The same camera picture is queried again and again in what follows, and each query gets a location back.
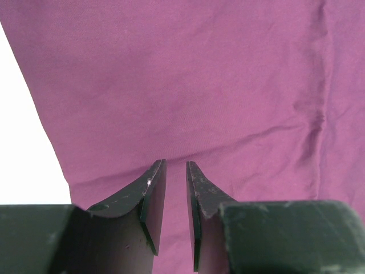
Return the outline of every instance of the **white background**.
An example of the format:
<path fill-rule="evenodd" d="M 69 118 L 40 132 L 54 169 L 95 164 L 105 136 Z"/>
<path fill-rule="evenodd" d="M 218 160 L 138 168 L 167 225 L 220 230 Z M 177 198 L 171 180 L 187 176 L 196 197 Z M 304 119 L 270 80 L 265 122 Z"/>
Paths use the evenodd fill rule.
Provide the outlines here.
<path fill-rule="evenodd" d="M 69 204 L 70 191 L 0 25 L 0 204 Z"/>

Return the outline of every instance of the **wrinkled fabric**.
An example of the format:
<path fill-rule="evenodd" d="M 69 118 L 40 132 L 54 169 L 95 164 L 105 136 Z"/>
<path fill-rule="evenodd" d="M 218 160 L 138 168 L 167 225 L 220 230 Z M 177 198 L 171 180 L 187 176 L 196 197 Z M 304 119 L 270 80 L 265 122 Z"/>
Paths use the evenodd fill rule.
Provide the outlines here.
<path fill-rule="evenodd" d="M 193 273 L 187 160 L 237 200 L 365 220 L 363 1 L 0 0 L 0 20 L 75 204 L 167 158 L 153 273 Z"/>

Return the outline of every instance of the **white surface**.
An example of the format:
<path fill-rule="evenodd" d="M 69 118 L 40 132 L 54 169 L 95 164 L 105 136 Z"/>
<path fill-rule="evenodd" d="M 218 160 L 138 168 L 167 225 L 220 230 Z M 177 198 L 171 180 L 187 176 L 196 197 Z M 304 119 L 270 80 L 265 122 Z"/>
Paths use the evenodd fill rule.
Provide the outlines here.
<path fill-rule="evenodd" d="M 0 204 L 69 204 L 70 190 L 0 25 Z"/>

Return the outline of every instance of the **purple fabric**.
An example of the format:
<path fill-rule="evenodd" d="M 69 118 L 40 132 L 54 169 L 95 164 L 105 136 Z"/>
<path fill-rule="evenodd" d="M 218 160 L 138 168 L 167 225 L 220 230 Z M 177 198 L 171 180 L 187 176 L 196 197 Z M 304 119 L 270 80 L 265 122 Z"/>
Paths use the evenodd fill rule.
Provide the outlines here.
<path fill-rule="evenodd" d="M 0 20 L 74 203 L 168 159 L 154 273 L 193 272 L 186 160 L 235 199 L 365 220 L 363 1 L 0 0 Z"/>

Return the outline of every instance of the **black plastic part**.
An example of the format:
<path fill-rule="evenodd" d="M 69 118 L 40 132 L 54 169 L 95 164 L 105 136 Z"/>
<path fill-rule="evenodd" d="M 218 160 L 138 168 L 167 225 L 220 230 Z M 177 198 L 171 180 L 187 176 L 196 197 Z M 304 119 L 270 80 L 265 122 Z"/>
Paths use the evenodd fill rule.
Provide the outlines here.
<path fill-rule="evenodd" d="M 159 160 L 88 211 L 74 205 L 0 206 L 0 273 L 151 273 L 165 180 L 166 162 Z"/>
<path fill-rule="evenodd" d="M 194 271 L 365 273 L 365 229 L 349 206 L 328 200 L 238 203 L 194 162 L 187 162 L 186 181 Z"/>

